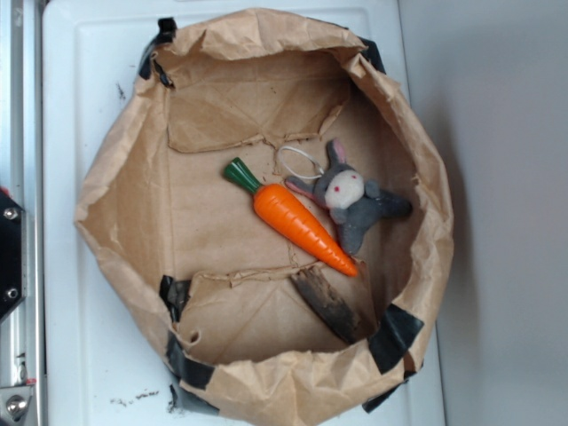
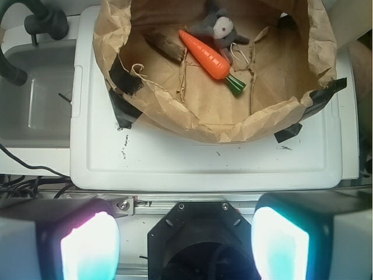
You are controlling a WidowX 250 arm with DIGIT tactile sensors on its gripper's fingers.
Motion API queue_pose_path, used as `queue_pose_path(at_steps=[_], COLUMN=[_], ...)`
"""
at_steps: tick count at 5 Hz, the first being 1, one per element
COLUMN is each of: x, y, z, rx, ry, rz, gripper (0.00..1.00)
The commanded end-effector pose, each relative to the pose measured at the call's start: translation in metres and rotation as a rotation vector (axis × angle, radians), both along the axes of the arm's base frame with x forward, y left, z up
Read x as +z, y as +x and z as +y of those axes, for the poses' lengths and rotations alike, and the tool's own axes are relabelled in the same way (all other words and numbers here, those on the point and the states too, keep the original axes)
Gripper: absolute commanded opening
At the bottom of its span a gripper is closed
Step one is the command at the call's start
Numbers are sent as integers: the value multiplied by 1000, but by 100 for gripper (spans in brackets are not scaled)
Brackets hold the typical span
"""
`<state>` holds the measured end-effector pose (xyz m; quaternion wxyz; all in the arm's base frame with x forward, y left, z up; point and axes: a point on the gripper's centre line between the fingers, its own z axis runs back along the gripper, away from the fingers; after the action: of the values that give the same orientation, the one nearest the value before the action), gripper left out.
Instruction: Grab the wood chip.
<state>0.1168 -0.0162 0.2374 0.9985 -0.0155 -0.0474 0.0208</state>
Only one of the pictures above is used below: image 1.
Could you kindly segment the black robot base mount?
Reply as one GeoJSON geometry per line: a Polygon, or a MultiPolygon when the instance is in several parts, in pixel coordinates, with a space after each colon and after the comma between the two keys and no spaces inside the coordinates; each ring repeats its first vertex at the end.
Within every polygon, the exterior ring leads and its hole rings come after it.
{"type": "Polygon", "coordinates": [[[1,321],[16,309],[22,289],[22,208],[1,189],[1,321]]]}

